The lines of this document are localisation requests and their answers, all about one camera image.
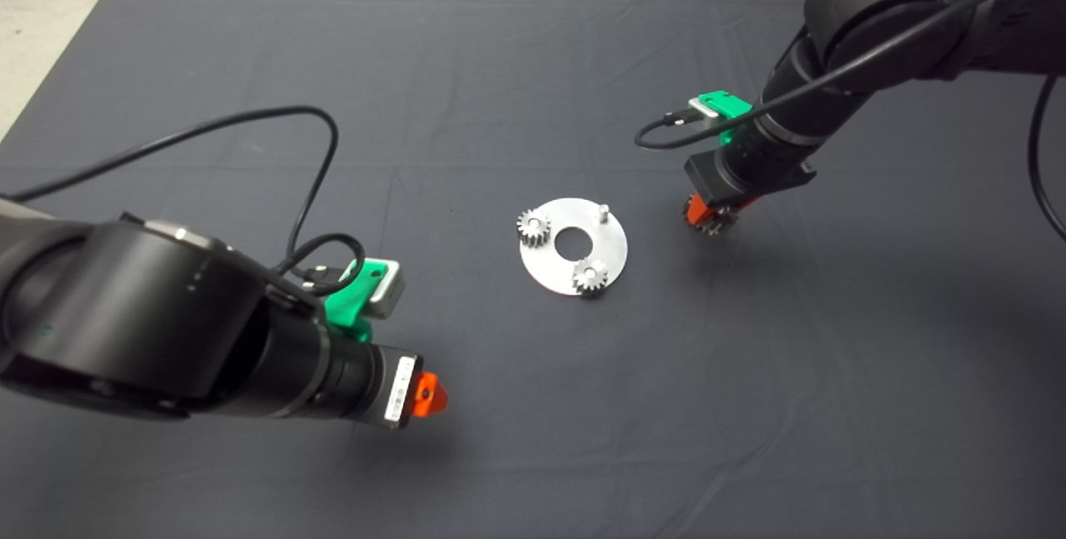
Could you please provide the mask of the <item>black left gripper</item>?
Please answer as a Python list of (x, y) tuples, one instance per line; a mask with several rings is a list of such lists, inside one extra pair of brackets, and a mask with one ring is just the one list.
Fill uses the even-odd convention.
[(449, 396), (436, 373), (420, 372), (416, 383), (416, 352), (371, 347), (373, 378), (359, 411), (361, 424), (389, 430), (406, 428), (415, 416), (431, 416), (448, 409)]

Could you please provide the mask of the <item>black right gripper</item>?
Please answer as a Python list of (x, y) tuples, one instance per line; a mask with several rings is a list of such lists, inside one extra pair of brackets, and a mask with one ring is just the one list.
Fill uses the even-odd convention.
[(788, 143), (730, 143), (690, 156), (685, 174), (696, 193), (688, 197), (683, 219), (689, 227), (702, 227), (709, 207), (734, 206), (742, 212), (759, 197), (807, 185), (815, 176), (808, 163), (814, 153), (815, 147)]

